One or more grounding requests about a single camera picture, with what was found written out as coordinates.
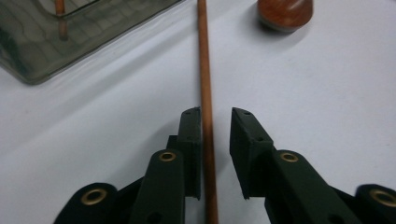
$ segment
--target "brown rod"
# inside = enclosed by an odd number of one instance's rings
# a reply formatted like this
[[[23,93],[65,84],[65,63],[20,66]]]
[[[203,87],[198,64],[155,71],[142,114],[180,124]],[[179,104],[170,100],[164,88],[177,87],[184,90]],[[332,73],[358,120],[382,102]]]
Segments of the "brown rod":
[[[207,37],[206,0],[198,0],[199,59],[201,108],[204,138],[204,179],[206,224],[218,224],[218,197],[213,144],[212,93],[210,89],[209,44]]]
[[[57,16],[64,14],[64,0],[55,0],[55,13]]]

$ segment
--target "white surface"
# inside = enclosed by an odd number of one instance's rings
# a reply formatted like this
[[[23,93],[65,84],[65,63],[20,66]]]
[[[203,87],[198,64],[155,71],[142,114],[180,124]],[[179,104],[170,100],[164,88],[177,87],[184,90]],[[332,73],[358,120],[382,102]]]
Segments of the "white surface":
[[[231,108],[330,185],[396,189],[396,1],[316,1],[291,35],[258,24],[255,2],[208,1],[220,223],[269,223],[244,201],[229,156]],[[0,223],[52,223],[93,182],[146,171],[200,104],[196,4],[188,0],[39,86],[0,70]],[[187,200],[186,223],[203,223]]]

